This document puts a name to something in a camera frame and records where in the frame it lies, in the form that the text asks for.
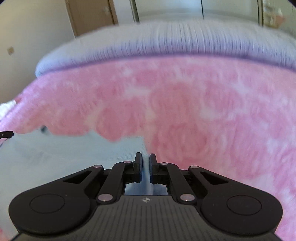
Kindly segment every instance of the metal pin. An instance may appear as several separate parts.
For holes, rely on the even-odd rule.
[[[192,194],[182,194],[180,199],[185,202],[191,202],[195,199],[195,197]]]
[[[108,193],[101,194],[100,196],[98,196],[98,200],[102,202],[108,202],[108,201],[111,201],[112,199],[113,199],[113,196]]]

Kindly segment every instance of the pink blanket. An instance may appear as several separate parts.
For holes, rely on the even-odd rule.
[[[277,197],[277,234],[296,240],[296,73],[215,56],[117,60],[49,73],[0,131],[143,136],[158,161],[199,165]]]

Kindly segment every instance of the white wardrobe door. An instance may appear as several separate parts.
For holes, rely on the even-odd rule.
[[[242,19],[257,22],[257,0],[202,0],[204,17]]]
[[[200,0],[136,0],[139,20],[202,18]]]

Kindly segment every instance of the light blue cloth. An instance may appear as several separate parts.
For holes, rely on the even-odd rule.
[[[296,39],[243,21],[144,22],[101,28],[46,55],[36,76],[83,64],[168,54],[215,54],[296,70]]]
[[[111,143],[95,132],[81,137],[55,136],[47,130],[15,134],[0,148],[0,227],[8,238],[17,234],[8,206],[23,191],[96,164],[109,169],[117,162],[134,161],[136,152],[144,159],[143,181],[127,185],[125,194],[165,195],[165,186],[150,184],[149,155],[141,137]]]

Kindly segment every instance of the brown door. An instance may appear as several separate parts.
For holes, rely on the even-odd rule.
[[[112,0],[66,0],[75,36],[117,23]]]

